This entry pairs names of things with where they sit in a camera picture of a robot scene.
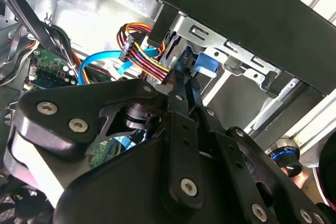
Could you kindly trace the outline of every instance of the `capacitor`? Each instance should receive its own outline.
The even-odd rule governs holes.
[[[68,72],[69,71],[69,67],[67,65],[63,66],[62,69],[63,69],[64,72]]]

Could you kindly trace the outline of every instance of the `gray cable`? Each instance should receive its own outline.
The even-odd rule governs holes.
[[[17,51],[17,48],[19,46],[19,42],[20,42],[20,39],[21,39],[22,31],[23,31],[23,25],[19,25],[17,27],[17,29],[15,30],[15,33],[13,35],[11,48],[9,49],[9,54],[7,56],[5,64],[10,63],[12,60],[14,60],[15,55],[16,55],[16,51]]]

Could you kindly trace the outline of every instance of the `circuit board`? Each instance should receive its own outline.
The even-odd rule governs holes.
[[[91,76],[99,82],[110,81],[110,77],[93,67],[86,67]],[[57,55],[44,49],[36,49],[30,61],[28,80],[30,88],[49,89],[77,84],[74,72]]]
[[[121,144],[115,140],[104,141],[97,144],[92,151],[89,152],[89,166],[91,169],[117,156],[121,151]]]

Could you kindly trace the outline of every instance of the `screw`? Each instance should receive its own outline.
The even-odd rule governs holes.
[[[40,102],[37,105],[37,111],[44,115],[53,115],[58,111],[58,108],[52,102]]]
[[[147,87],[147,86],[143,86],[143,89],[146,90],[147,92],[152,92],[151,88],[150,87]]]
[[[236,133],[237,133],[238,136],[241,136],[241,137],[244,136],[243,132],[241,132],[240,130],[236,130]]]
[[[267,221],[267,215],[265,211],[258,204],[252,204],[252,212],[261,222]]]
[[[300,209],[300,214],[306,222],[313,223],[312,218],[306,211],[304,211],[303,209]]]
[[[188,179],[188,178],[183,178],[181,180],[181,189],[184,191],[188,196],[194,197],[197,194],[197,186],[195,183]]]
[[[317,212],[313,212],[313,215],[315,216],[315,218],[318,220],[320,224],[324,224],[324,220]]]
[[[69,122],[69,127],[72,131],[83,133],[88,130],[88,124],[83,119],[74,118]]]
[[[178,94],[175,97],[178,98],[180,101],[183,101],[183,97],[179,96]]]
[[[206,112],[208,112],[208,114],[211,116],[215,115],[215,112],[213,112],[211,109],[206,109]]]

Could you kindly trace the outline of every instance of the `black mechanical arm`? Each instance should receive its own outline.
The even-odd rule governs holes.
[[[54,223],[330,223],[242,129],[222,128],[195,79],[172,70],[164,84],[168,95],[134,79],[20,99],[6,155],[56,207]],[[145,141],[77,169],[91,146],[138,129]],[[19,142],[33,161],[18,160]]]

